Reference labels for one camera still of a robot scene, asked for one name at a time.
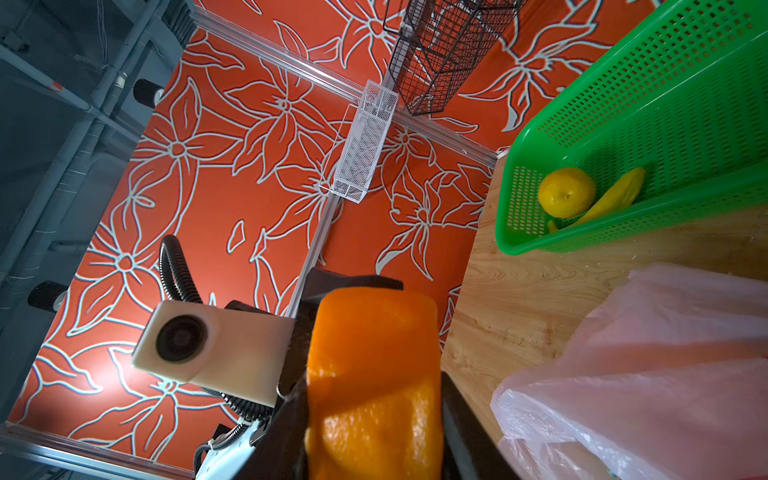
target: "black wire basket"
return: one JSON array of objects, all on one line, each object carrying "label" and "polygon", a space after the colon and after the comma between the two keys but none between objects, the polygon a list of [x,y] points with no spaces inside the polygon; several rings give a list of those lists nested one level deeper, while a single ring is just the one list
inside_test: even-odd
[{"label": "black wire basket", "polygon": [[387,28],[398,35],[389,73],[411,115],[443,111],[527,1],[411,0],[399,31]]}]

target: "banana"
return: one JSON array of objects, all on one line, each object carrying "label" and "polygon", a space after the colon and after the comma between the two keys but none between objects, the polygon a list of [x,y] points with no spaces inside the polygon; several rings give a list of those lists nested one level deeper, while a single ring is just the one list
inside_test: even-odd
[{"label": "banana", "polygon": [[595,218],[604,217],[613,212],[619,211],[623,208],[629,207],[637,195],[640,193],[640,189],[643,187],[643,181],[645,180],[645,169],[634,168],[624,174],[613,187],[609,188],[607,192],[601,197],[595,205],[592,205],[587,213],[584,214],[574,225],[594,220]]}]

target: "orange object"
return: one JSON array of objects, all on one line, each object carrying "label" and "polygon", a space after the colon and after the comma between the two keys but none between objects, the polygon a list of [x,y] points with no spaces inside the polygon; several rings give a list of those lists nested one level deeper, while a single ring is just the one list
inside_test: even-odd
[{"label": "orange object", "polygon": [[321,302],[306,366],[310,478],[440,477],[436,317],[431,298],[397,290]]}]

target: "white camera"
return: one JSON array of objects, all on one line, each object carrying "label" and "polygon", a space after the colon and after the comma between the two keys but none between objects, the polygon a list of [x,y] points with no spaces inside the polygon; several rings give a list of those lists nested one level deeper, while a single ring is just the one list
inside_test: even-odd
[{"label": "white camera", "polygon": [[274,407],[293,319],[165,300],[134,350],[134,367]]}]

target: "wooden table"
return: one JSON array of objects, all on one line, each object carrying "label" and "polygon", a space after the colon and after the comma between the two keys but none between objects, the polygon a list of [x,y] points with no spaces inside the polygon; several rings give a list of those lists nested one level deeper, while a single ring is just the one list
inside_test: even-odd
[{"label": "wooden table", "polygon": [[560,355],[581,319],[631,269],[670,262],[768,280],[768,205],[572,253],[504,255],[495,239],[504,165],[491,181],[442,355],[442,369],[494,442],[502,437],[490,409],[498,384]]}]

